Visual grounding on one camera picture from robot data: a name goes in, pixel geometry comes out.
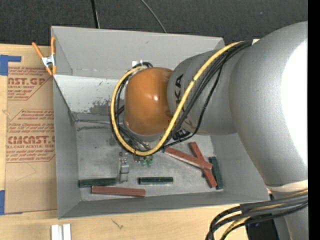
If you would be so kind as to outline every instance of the yellow cable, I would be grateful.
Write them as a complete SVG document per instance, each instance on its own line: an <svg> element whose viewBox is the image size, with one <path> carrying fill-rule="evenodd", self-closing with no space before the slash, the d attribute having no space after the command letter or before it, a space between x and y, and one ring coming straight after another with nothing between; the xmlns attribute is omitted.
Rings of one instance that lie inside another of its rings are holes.
<svg viewBox="0 0 320 240"><path fill-rule="evenodd" d="M189 93L191 91L191 89L193 88L195 82L198 80L198 78L201 76L201 74L207 69L207 67L209 67L209 65L216 59L218 58L221 54L223 54L225 51L227 51L228 49L230 49L231 47L239 44L239 43L242 43L242 42L234 42L232 44L229 44L227 46L225 46L224 48L220 49L219 51L217 51L214 55L212 55L204 64L203 66L197 71L197 73L195 74L195 76L193 77L192 81L189 83L188 87L186 88L182 98L181 98L181 101L178 105L178 107L176 108L175 110L175 113L169 123L169 126L168 128L166 129L166 131L164 132L162 138L160 139L160 141L158 142L158 144L153 147L152 149L150 150L147 150L147 151L139 151L139 150L136 150L134 148L132 148L129 144L127 144L127 142L122 138L120 132L119 132L119 129L118 129L118 126L116 124L116 117L115 117L115 108L114 108L114 105L115 105L115 100L116 100L116 96L117 96L117 92L118 92L118 89L120 87L120 85L122 84L122 82L128 77L130 76L132 73L134 73L137 69L134 68L134 69L131 69L129 70L126 74L124 74L124 76L119 80L119 82L116 84L115 88L114 88L114 91L113 91L113 94L112 94L112 98L111 98L111 109L110 109L110 114L111 114L111 123L112 123L112 126L113 126L113 130L114 130L114 133L117 137L117 139L119 140L119 142L128 150L130 151L131 153L134 153L138 156L149 156L149 155L152 155L153 153L155 153L158 149L160 149L162 147L162 145L165 143L166 139L168 138L169 134L170 134L170 131L173 129L176 121L177 121L177 118L187 100L187 97L189 96Z"/></svg>
<svg viewBox="0 0 320 240"><path fill-rule="evenodd" d="M247 219L249 219L250 217L245 217L245 218L241 218L241 219L237 219L236 221L234 221L223 233L223 235L221 236L220 239L225 238L231 231L233 231L235 229L235 227L237 227L239 224L244 223Z"/></svg>

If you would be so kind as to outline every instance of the wooden table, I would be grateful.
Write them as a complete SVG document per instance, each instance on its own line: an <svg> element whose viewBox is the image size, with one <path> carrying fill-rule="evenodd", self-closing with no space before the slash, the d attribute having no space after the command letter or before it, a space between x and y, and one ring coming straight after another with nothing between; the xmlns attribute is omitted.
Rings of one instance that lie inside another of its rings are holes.
<svg viewBox="0 0 320 240"><path fill-rule="evenodd" d="M45 53L46 49L49 52L48 47L41 47L44 54L48 54ZM21 63L24 64L40 60L30 45L0 44L0 54L22 56ZM7 106L7 81L6 76L0 76L0 190L5 188L7 122L4 118ZM0 240L49 240L51 225L67 223L71 224L73 240L203 240L212 219L232 206L234 205L63 220L57 219L57 210L7 214L0 216ZM217 232L216 239L219 239L228 226L229 224ZM228 239L247 240L246 229L244 227L236 229Z"/></svg>

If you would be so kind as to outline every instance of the black cable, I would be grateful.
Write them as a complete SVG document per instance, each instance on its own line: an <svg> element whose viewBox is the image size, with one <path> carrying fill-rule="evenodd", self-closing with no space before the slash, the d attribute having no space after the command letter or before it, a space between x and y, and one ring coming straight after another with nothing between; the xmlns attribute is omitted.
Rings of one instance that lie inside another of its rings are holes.
<svg viewBox="0 0 320 240"><path fill-rule="evenodd" d="M91 7L92 7L92 12L93 12L93 17L94 17L94 25L96 29L100 29L100 22L98 18L98 12L96 9L96 2L95 0L90 0L91 1Z"/></svg>
<svg viewBox="0 0 320 240"><path fill-rule="evenodd" d="M256 216L263 216L265 214L272 214L272 213L281 213L288 211L288 209L293 209L296 208L297 206L301 205L301 203L294 203L294 204L283 204L282 206L277 206L277 207L271 207L271 208L265 208L265 209L256 209L252 211L248 211L246 214L237 214L228 218L225 218L215 225L212 225L211 231L214 233L218 228L221 226L232 222L236 220L240 220L246 217L256 217Z"/></svg>
<svg viewBox="0 0 320 240"><path fill-rule="evenodd" d="M199 130L199 128L200 128L202 119L203 119L203 117L204 117L206 108L207 108L207 106L208 106L208 104L209 104L209 101L210 101L210 99L211 99L211 96L212 96L212 94L214 93L214 91L215 91L215 89L216 89L216 86L217 86L217 84L218 84L218 81L219 81L219 78L220 78L220 75L221 75L221 71L222 71L222 70L220 69L220 71L219 71L219 73L218 73L218 76L217 76L217 78L216 78L216 80L215 80L215 82L214 82L214 85L213 85L213 87L211 88L210 93L209 93L209 95L207 96L206 101L205 101L205 103L204 103L204 105L203 105L203 107L202 107L202 111L201 111L201 114L200 114L200 117L199 117L199 119L198 119L198 123L197 123L197 126L196 126L194 132L193 132L190 136L187 136L187 137L185 137L185 138L176 140L176 141L174 141L174 142L172 142L172 143L170 143L170 144L164 145L164 146L161 148L161 150L166 149L166 148L168 148L168 147L171 147L171 146L173 146L173 145L175 145L175 144L177 144L177 143L184 142L184 141L192 138L195 134L197 134L197 132L198 132L198 130Z"/></svg>
<svg viewBox="0 0 320 240"><path fill-rule="evenodd" d="M162 28L164 33L167 33L165 27L162 25L161 21L158 19L157 15L154 13L154 11L150 8L150 6L145 2L145 0L140 0L144 6L149 10L149 12L153 15L153 17L156 19L156 21L159 23L160 27Z"/></svg>
<svg viewBox="0 0 320 240"><path fill-rule="evenodd" d="M243 49L249 47L252 45L252 40L244 41L241 43L236 44L235 46L231 47L227 51L225 51L223 54L221 54L217 59L215 59L211 66L208 67L207 73L205 74L204 78L201 80L198 88L195 90L195 93L193 97L191 98L190 102L188 103L187 108L184 110L182 116L180 117L179 121L177 122L175 128L172 131L172 134L174 135L177 130L180 129L182 126L182 123L187 118L190 110L192 109L193 105L196 103L199 96L202 94L202 91L205 89L209 81L212 79L212 77L216 74L216 72L229 60L231 59L235 54L242 51Z"/></svg>
<svg viewBox="0 0 320 240"><path fill-rule="evenodd" d="M244 203L244 204L240 204L239 206L233 207L231 209L225 210L223 212L221 212L220 214L218 214L211 222L210 224L210 229L212 229L214 227L214 225L217 224L217 222L227 216L230 215L232 213L235 212L242 212L243 217L249 217L249 211L251 211L252 209L257 209L257 208L262 208L262 207L267 207L267 206L273 206L273 205L278 205L278 204L285 204L285 205L298 205L299 203L304 203L308 200L308 194L300 194L300 195L296 195L296 196L291 196L291 197L284 197L281 199L275 199L275 200L269 200L269 201L262 201L262 202L254 202L254 203ZM261 212L266 213L267 209L262 209L260 210Z"/></svg>
<svg viewBox="0 0 320 240"><path fill-rule="evenodd" d="M240 204L240 209L242 213L245 213L247 210L251 210L258 207L278 205L282 203L286 203L286 204L302 203L307 199L308 199L308 193L304 193L304 194L299 194L295 196L283 197L280 199L268 200L263 202L242 203Z"/></svg>
<svg viewBox="0 0 320 240"><path fill-rule="evenodd" d="M255 223L260 223L260 222L264 222L264 221L268 221L268 220L272 220L272 219L275 219L275 218L278 218L278 217L283 217L283 216L287 216L287 215L290 215L290 214L293 214L297 211L300 211L302 210L303 208L305 208L306 206L308 206L308 201L305 201L303 203L300 203L300 204L296 204L294 207L287 207L285 209L285 211L280 211L280 212L277 212L276 214L270 214L270 212L268 212L269 210L265 210L265 212L269 213L269 214L261 214L261 215L256 215L256 216L253 216L253 217L250 217L248 218L245 222L243 223L240 223L239 225L235 226L234 228L232 228L232 230L236 229L236 228L239 228L241 226L244 226L244 225L248 225L248 224L255 224ZM232 221L236 221L236 220L240 220L240 219L243 219L243 218L246 218L248 216L240 216L239 215L235 215L233 216L234 218L236 219L232 219L231 217L230 218L227 218L225 219L227 222L223 223L222 225L225 225L227 223L230 223ZM217 228L213 228L210 230L210 232L208 232L207 236L206 236L206 239L209 239L211 238L211 240L214 240L214 236L213 236L213 233L218 229L220 228L222 225L220 225L219 227Z"/></svg>

